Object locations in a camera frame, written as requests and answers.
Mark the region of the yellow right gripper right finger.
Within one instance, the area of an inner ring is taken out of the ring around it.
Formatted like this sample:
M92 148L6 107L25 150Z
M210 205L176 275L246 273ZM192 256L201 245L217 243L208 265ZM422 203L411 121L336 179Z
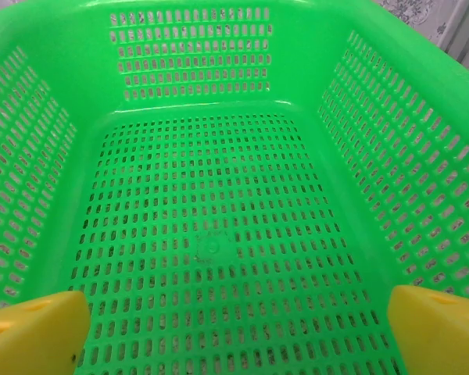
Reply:
M469 375L469 298L400 285L388 321L409 375Z

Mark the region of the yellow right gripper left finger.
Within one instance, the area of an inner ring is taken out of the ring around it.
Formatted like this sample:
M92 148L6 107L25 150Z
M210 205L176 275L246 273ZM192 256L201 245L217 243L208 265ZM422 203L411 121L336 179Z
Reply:
M73 375L89 327L80 291L1 308L0 375Z

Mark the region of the green plastic basket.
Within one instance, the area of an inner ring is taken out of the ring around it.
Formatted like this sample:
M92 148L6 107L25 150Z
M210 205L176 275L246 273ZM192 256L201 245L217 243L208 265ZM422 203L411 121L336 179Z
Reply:
M469 70L372 0L0 10L0 309L73 375L409 375L393 288L469 298Z

